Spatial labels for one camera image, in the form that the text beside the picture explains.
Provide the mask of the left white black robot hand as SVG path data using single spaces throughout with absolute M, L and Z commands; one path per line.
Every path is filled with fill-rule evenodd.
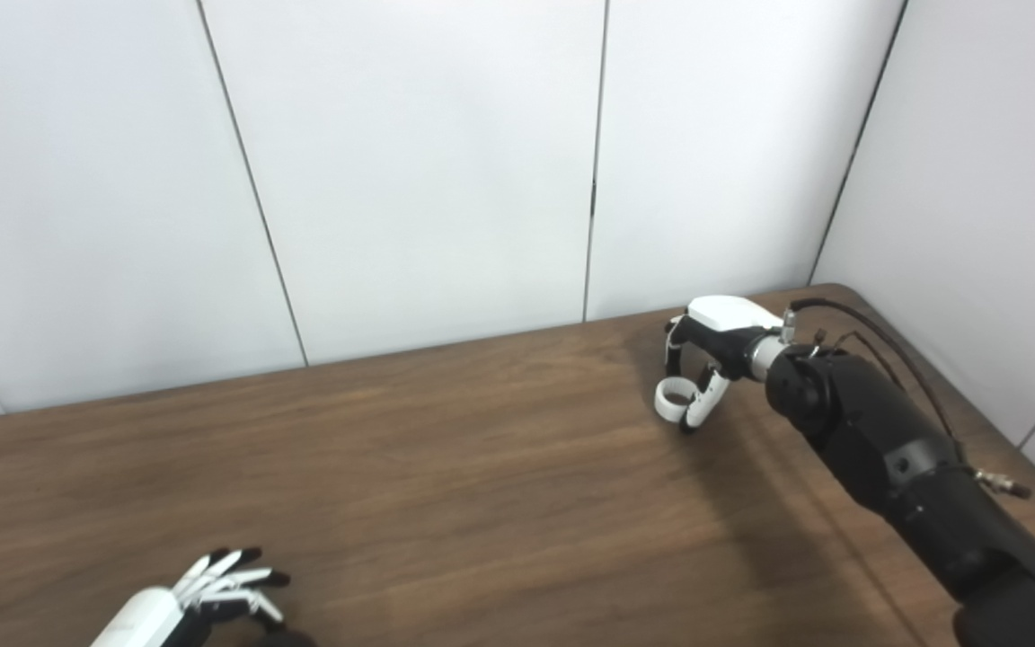
M 221 547 L 198 558 L 173 585 L 145 587 L 128 598 L 93 646 L 205 646 L 218 624 L 248 619 L 264 633 L 285 630 L 285 614 L 266 594 L 290 586 L 274 568 L 253 568 L 259 547 Z

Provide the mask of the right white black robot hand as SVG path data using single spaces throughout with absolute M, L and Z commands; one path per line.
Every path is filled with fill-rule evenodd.
M 698 297 L 666 324 L 666 376 L 654 393 L 654 409 L 681 433 L 693 434 L 722 401 L 730 385 L 763 384 L 774 360 L 789 345 L 787 320 L 752 300 L 735 296 Z M 699 377 L 682 376 L 683 351 L 693 345 L 708 356 Z

